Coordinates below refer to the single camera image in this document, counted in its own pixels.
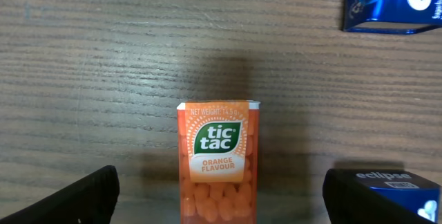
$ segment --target wood grain surface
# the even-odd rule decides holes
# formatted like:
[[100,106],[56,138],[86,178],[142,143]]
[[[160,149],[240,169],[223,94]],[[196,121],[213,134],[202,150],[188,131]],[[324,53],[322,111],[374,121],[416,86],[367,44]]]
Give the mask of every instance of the wood grain surface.
[[442,31],[339,30],[343,0],[0,0],[0,216],[104,165],[113,223],[178,223],[176,106],[260,100],[258,223],[328,223],[335,166],[442,184]]

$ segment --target orange label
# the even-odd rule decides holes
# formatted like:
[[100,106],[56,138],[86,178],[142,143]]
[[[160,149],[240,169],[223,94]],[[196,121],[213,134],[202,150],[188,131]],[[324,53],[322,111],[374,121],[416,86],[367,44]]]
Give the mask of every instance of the orange label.
[[240,182],[249,127],[249,103],[186,103],[191,181]]

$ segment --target eclipse mint box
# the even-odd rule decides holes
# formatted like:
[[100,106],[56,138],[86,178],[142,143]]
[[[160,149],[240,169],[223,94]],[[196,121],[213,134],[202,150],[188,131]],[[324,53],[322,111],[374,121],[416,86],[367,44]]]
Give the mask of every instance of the eclipse mint box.
[[408,35],[442,27],[442,0],[345,0],[344,31]]
[[353,170],[348,173],[376,193],[437,223],[441,193],[438,184],[402,170]]

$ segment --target orange tic tac container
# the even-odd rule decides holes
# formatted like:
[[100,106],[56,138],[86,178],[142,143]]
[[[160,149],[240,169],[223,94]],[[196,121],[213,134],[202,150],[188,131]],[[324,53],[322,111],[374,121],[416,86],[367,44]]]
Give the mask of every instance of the orange tic tac container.
[[259,102],[177,108],[181,224],[256,223]]

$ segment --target transparent plastic container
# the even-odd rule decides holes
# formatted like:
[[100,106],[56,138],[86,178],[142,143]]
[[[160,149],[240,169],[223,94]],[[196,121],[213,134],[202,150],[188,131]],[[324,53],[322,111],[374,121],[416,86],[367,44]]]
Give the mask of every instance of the transparent plastic container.
[[[192,117],[192,120],[198,121],[201,119],[200,117],[207,118],[205,124],[202,121],[201,126],[198,126],[198,124],[194,125],[195,123],[190,120],[189,115],[192,113],[188,109],[188,111],[186,110],[186,103],[181,103],[177,108],[178,147],[180,151],[181,224],[256,223],[259,102],[237,102],[242,104],[243,112],[247,114],[241,114],[240,110],[236,113],[235,107],[230,109],[229,104],[232,101],[192,102],[196,110],[199,110],[198,104],[206,104],[205,106],[207,106],[207,103],[209,105],[214,103],[213,109],[210,109],[212,112],[208,116],[199,114]],[[222,103],[226,107],[223,106],[224,108],[220,107],[220,109],[224,112],[232,113],[232,116],[223,115],[222,118],[226,118],[228,121],[221,120],[216,114],[216,107],[218,107],[216,104]],[[235,122],[235,118],[238,116],[242,116],[242,124]],[[195,131],[196,134],[194,136],[190,134],[192,129],[198,130]],[[234,143],[235,133],[239,133],[236,130],[241,131],[242,139],[238,138],[238,143],[234,150],[223,150],[222,148],[229,147],[228,144]],[[214,139],[205,142],[207,140],[206,137]],[[198,153],[199,151],[212,152],[209,147],[220,147],[220,150],[215,149],[214,151],[227,152]]]

